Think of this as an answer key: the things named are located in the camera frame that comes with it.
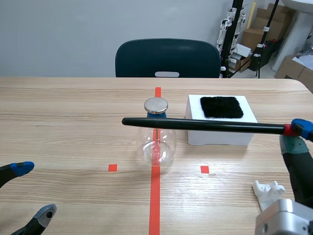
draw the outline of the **metal lid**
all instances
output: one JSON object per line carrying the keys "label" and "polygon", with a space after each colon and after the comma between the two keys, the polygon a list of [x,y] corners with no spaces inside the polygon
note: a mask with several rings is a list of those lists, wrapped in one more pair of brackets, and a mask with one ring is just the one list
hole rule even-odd
{"label": "metal lid", "polygon": [[149,114],[162,114],[168,108],[168,103],[165,99],[160,97],[153,97],[147,99],[145,102],[145,110]]}

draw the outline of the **black foam pad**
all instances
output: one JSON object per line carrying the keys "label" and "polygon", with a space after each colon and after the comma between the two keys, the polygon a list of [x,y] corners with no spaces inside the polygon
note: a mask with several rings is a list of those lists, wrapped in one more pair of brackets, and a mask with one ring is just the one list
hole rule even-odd
{"label": "black foam pad", "polygon": [[235,97],[202,97],[200,102],[206,118],[242,118],[244,116]]}

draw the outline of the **metal stand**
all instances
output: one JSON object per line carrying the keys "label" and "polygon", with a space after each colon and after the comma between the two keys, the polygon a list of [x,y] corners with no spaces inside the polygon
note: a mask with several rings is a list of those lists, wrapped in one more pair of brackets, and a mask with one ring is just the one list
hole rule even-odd
{"label": "metal stand", "polygon": [[264,27],[264,34],[263,34],[263,37],[261,39],[261,42],[258,44],[257,48],[254,50],[251,58],[249,60],[247,60],[239,69],[237,69],[234,73],[229,73],[228,72],[228,76],[229,78],[231,78],[233,75],[235,75],[243,66],[245,66],[253,57],[258,57],[258,68],[257,68],[257,74],[256,76],[258,75],[258,78],[260,78],[260,63],[261,63],[261,56],[263,54],[263,50],[264,50],[264,42],[265,42],[265,39],[266,39],[266,36],[268,34],[268,31],[269,31],[269,27],[270,27],[270,23],[272,22],[272,19],[273,19],[273,16],[275,14],[275,11],[276,11],[276,8],[277,8],[277,5],[278,5],[278,2],[279,0],[276,0],[275,2],[275,5],[274,5],[274,8],[272,10],[272,13],[269,17],[269,20],[268,20],[268,24],[266,27]]}
{"label": "metal stand", "polygon": [[243,6],[244,0],[234,0],[232,7],[236,8],[236,15],[234,18],[234,21],[232,23],[232,26],[228,28],[225,39],[224,39],[224,44],[223,44],[223,49],[221,52],[221,58],[222,58],[222,66],[226,67],[226,71],[222,71],[223,77],[227,77],[229,71],[228,71],[228,59],[229,59],[229,52],[231,49],[231,45],[235,36],[235,31],[238,23],[238,19],[241,14],[241,9]]}

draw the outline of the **dark green chair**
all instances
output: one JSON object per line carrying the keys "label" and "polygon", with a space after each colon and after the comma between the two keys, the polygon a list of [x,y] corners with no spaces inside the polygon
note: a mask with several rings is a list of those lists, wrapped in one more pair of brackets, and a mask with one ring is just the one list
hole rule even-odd
{"label": "dark green chair", "polygon": [[115,58],[116,77],[156,77],[156,72],[179,77],[217,78],[221,58],[210,43],[184,39],[142,39],[124,43]]}

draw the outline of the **glass jar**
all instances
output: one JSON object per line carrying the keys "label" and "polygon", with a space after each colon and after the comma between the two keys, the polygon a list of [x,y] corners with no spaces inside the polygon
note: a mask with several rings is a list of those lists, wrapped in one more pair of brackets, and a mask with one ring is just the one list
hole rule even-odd
{"label": "glass jar", "polygon": [[[149,118],[165,118],[168,103],[154,97],[145,102]],[[139,158],[147,165],[169,166],[176,151],[175,130],[140,127],[137,133],[136,148]]]}

